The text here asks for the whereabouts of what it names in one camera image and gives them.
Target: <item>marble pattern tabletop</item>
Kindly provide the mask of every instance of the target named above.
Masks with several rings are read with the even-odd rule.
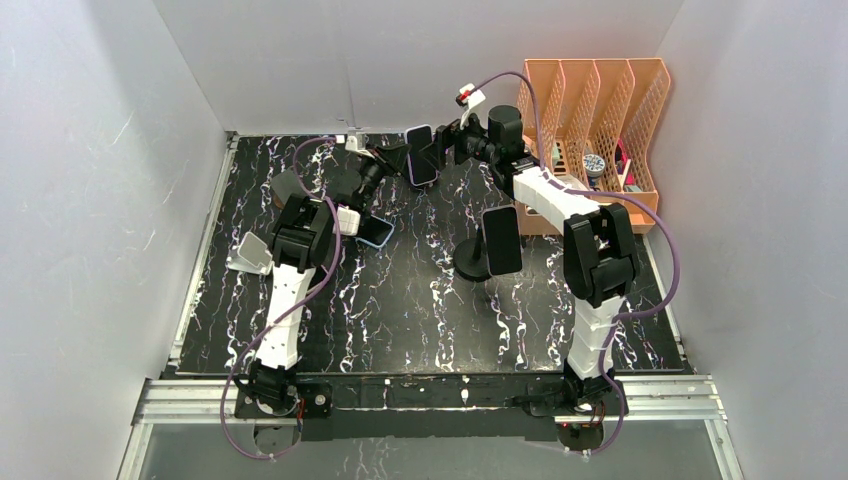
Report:
[[[291,167],[295,147],[306,138],[239,139],[194,293],[178,373],[225,374],[264,327],[271,278],[228,271],[227,252],[248,231],[267,238],[279,212],[270,180]],[[370,141],[393,144],[400,139],[372,135]],[[355,155],[332,143],[308,148],[300,156],[306,184],[317,193],[334,174],[359,165]],[[487,167],[476,161],[449,166],[426,191],[403,178],[387,178],[375,196],[373,213],[394,223],[395,232],[379,251],[345,241],[330,287],[304,309],[298,371],[561,370],[571,343],[574,297],[563,281],[559,237],[529,237],[518,274],[473,284],[451,268],[454,246],[474,235],[482,211],[508,203]],[[641,239],[637,245],[642,273],[623,309],[646,309],[660,300]],[[613,355],[622,370],[683,368],[665,312],[624,322]]]

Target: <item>white enclosure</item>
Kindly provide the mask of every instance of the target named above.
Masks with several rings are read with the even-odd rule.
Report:
[[[0,478],[117,472],[177,328],[225,131],[438,125],[460,86],[524,58],[650,56],[673,79],[650,163],[682,252],[687,353],[715,377],[747,478],[842,473],[845,2],[0,8]],[[517,83],[486,95],[513,103]]]
[[[0,478],[114,478],[224,130],[149,0],[0,10]]]

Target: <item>smartphone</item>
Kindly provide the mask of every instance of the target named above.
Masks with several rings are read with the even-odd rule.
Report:
[[[356,241],[379,250],[386,246],[394,231],[395,226],[391,223],[382,218],[371,216],[359,227],[359,232],[356,234]]]
[[[430,185],[439,178],[439,169],[430,159],[422,155],[422,150],[433,143],[433,130],[430,125],[410,128],[403,133],[409,145],[405,176],[414,187]]]
[[[483,239],[492,276],[521,271],[521,235],[515,207],[506,205],[484,211]]]

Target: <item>purple cable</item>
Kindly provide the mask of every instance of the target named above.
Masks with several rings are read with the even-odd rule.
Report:
[[[324,138],[324,137],[310,138],[309,140],[298,145],[297,148],[294,151],[294,155],[293,155],[293,158],[292,158],[292,163],[295,165],[295,172],[297,172],[297,170],[296,170],[296,168],[297,168],[296,167],[296,165],[297,165],[297,154],[300,152],[300,149],[305,147],[306,145],[311,145],[313,143],[326,142],[326,141],[327,141],[327,139]],[[299,176],[298,176],[298,181],[300,182],[300,186],[303,188],[303,191],[306,192],[307,195],[309,195],[310,197],[312,197],[316,200],[318,199],[316,196],[314,196],[312,194],[312,192],[310,192],[309,190],[306,189],[306,186],[304,186],[303,181],[300,180]],[[257,335],[256,338],[254,338],[247,345],[247,348],[245,348],[244,351],[241,352],[241,354],[238,357],[236,357],[236,361],[233,363],[233,366],[230,369],[230,374],[227,375],[227,381],[224,383],[224,393],[221,395],[221,406],[220,406],[220,409],[219,409],[219,412],[218,412],[219,416],[221,418],[221,428],[224,429],[224,435],[227,437],[227,441],[230,442],[230,445],[232,445],[233,448],[236,449],[237,452],[244,455],[245,457],[252,458],[254,460],[274,460],[275,458],[281,457],[281,456],[285,455],[286,453],[290,452],[295,447],[297,447],[300,444],[300,438],[298,437],[297,442],[295,442],[293,445],[284,448],[280,452],[272,453],[270,455],[256,455],[254,453],[250,453],[247,450],[241,448],[236,443],[235,439],[233,438],[233,435],[230,433],[230,430],[227,428],[227,416],[226,416],[226,413],[225,413],[225,406],[226,406],[226,402],[227,402],[227,392],[229,392],[229,390],[230,390],[230,384],[233,382],[233,377],[236,375],[236,372],[238,371],[239,366],[244,362],[244,359],[247,357],[247,354],[251,350],[256,348],[256,346],[259,344],[259,342],[262,341],[262,338],[265,337],[265,335],[267,335],[268,332],[270,332],[271,329],[274,328],[275,325],[277,325],[278,323],[283,321],[284,318],[288,317],[289,315],[291,315],[292,312],[294,312],[298,308],[305,305],[308,301],[315,298],[315,295],[318,295],[318,293],[321,292],[321,290],[323,290],[324,287],[326,287],[328,283],[330,283],[330,278],[333,275],[333,272],[336,271],[336,267],[339,264],[339,256],[340,256],[340,253],[341,253],[341,245],[342,245],[342,234],[341,234],[341,229],[339,228],[339,215],[338,215],[338,212],[336,212],[336,206],[333,204],[333,201],[330,200],[329,198],[324,198],[324,201],[327,202],[327,205],[330,207],[330,213],[333,215],[333,224],[336,226],[335,227],[335,230],[336,230],[336,246],[335,246],[335,250],[333,251],[333,261],[330,264],[330,268],[327,270],[327,275],[324,277],[323,280],[321,280],[321,282],[318,285],[316,285],[311,290],[311,293],[309,293],[303,300],[297,302],[294,306],[292,306],[291,308],[286,310],[285,313],[280,315],[279,318],[277,318],[273,322],[270,322],[267,326],[265,326],[265,329],[263,329],[261,332],[259,332],[259,335]]]
[[[529,78],[524,76],[524,74],[515,71],[501,72],[493,77],[483,80],[480,85],[472,88],[471,91],[468,92],[468,95],[470,96],[472,93],[486,86],[486,84],[492,80],[503,77],[504,75],[514,75],[520,78],[524,84],[527,85],[527,89],[530,90],[530,100],[533,101],[533,118],[536,119],[536,150],[539,152],[539,163],[542,165],[542,170],[546,170],[548,168],[548,165],[545,163],[545,156],[547,155],[547,152],[542,152],[542,122],[539,121],[539,104],[536,102],[536,91],[533,90],[533,85],[530,84]]]
[[[303,189],[303,193],[305,193],[307,196],[309,196],[309,198],[311,198],[313,200],[321,200],[321,199],[318,198],[317,195],[315,195],[314,193],[309,191],[309,189],[306,188],[306,184],[303,183],[303,179],[300,178],[300,172],[297,169],[297,152],[300,150],[300,147],[302,147],[304,145],[311,144],[311,143],[318,143],[318,141],[321,141],[321,140],[323,140],[324,142],[329,142],[330,140],[332,140],[332,138],[328,138],[328,137],[310,138],[309,140],[298,145],[298,147],[294,150],[294,156],[292,158],[292,171],[294,172],[295,178],[297,178],[297,183],[300,185],[300,188]]]
[[[643,317],[654,316],[657,313],[659,313],[660,311],[662,311],[662,309],[664,309],[666,307],[666,305],[669,304],[669,302],[671,302],[671,299],[674,297],[674,294],[677,293],[677,287],[680,284],[680,255],[679,255],[678,249],[677,249],[677,242],[674,240],[674,236],[671,234],[671,230],[668,228],[668,225],[666,225],[666,223],[659,217],[659,215],[657,215],[656,212],[651,210],[650,207],[648,207],[647,205],[642,203],[640,200],[628,197],[627,195],[617,193],[617,192],[595,192],[595,191],[586,191],[586,190],[570,190],[570,189],[566,188],[565,184],[563,184],[562,182],[557,180],[556,177],[549,174],[547,170],[543,170],[543,171],[544,171],[543,175],[544,175],[545,179],[547,179],[548,184],[552,185],[553,187],[557,188],[558,190],[562,190],[565,193],[568,193],[568,194],[571,194],[571,195],[580,195],[580,196],[583,196],[583,197],[595,197],[595,196],[612,197],[612,198],[624,200],[626,202],[632,203],[633,205],[636,205],[637,207],[639,207],[639,209],[641,209],[643,212],[648,214],[648,216],[651,217],[654,220],[654,222],[656,222],[657,226],[663,232],[663,235],[665,235],[666,241],[668,241],[669,249],[671,250],[671,264],[672,264],[671,286],[669,286],[668,292],[666,293],[665,298],[663,298],[662,301],[660,303],[658,303],[656,306],[654,306],[653,308],[649,308],[648,310],[643,310],[641,312],[622,312],[622,313],[619,313],[618,315],[614,316],[613,317],[613,324],[615,325],[615,327],[610,329],[610,333],[607,335],[607,338],[604,340],[604,345],[603,345],[603,348],[601,349],[601,353],[600,353],[600,355],[598,355],[598,364],[600,365],[601,376],[604,377],[604,380],[606,380],[606,382],[612,387],[612,389],[615,391],[616,395],[618,396],[618,406],[619,406],[619,412],[620,412],[619,415],[618,415],[618,422],[615,425],[615,430],[612,432],[612,435],[610,435],[609,439],[607,439],[607,441],[604,442],[600,447],[589,451],[590,454],[601,453],[604,450],[606,450],[607,448],[609,448],[609,446],[612,445],[612,443],[615,441],[615,439],[618,438],[618,434],[619,434],[619,432],[621,432],[621,426],[624,424],[624,408],[626,406],[625,400],[624,400],[624,392],[621,391],[621,388],[618,386],[618,384],[615,383],[615,381],[613,381],[613,379],[610,378],[609,375],[607,375],[607,372],[604,369],[604,355],[606,354],[606,351],[609,348],[609,346],[612,344],[612,340],[613,340],[613,338],[615,338],[615,333],[618,330],[618,324],[622,319],[624,319],[624,318],[643,318]],[[539,446],[539,447],[542,447],[542,448],[548,448],[548,449],[551,449],[551,450],[559,451],[559,449],[554,449],[554,448],[548,447],[546,445],[534,445],[534,446]]]

